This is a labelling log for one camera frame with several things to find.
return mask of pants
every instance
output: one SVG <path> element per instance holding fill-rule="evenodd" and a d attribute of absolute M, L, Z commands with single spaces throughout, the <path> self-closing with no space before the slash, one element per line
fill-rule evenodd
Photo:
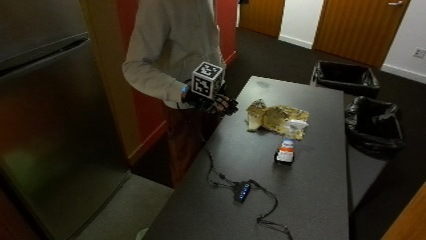
<path fill-rule="evenodd" d="M 165 105 L 164 113 L 168 121 L 171 180 L 172 186 L 176 188 L 203 149 L 203 138 L 209 139 L 220 123 L 220 117 L 195 109 L 180 110 Z"/>

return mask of black plastic bag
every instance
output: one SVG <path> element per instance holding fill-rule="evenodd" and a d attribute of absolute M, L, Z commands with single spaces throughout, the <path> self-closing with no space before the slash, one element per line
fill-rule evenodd
<path fill-rule="evenodd" d="M 389 158 L 404 148 L 397 111 L 396 104 L 364 96 L 346 107 L 348 142 L 374 158 Z"/>
<path fill-rule="evenodd" d="M 356 96 L 377 98 L 380 92 L 372 69 L 353 64 L 319 61 L 312 81 Z"/>

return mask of black glove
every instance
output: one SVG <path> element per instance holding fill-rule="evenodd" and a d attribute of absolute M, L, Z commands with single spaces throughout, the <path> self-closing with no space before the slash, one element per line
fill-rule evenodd
<path fill-rule="evenodd" d="M 225 84 L 212 99 L 188 90 L 183 101 L 195 106 L 200 111 L 219 113 L 221 116 L 225 114 L 231 116 L 239 111 L 239 102 L 225 95 Z"/>

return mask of wall outlet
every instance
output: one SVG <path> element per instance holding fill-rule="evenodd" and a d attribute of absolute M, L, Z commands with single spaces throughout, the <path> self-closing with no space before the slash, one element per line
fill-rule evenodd
<path fill-rule="evenodd" d="M 413 56 L 418 57 L 418 58 L 424 58 L 425 54 L 426 54 L 426 49 L 418 48 L 418 49 L 416 49 L 416 52 L 414 52 Z"/>

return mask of refrigerator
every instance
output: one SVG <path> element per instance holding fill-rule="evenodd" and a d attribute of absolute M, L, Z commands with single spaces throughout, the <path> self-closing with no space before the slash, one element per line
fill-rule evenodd
<path fill-rule="evenodd" d="M 79 1 L 2 1 L 0 180 L 46 239 L 74 239 L 128 179 L 119 139 Z"/>

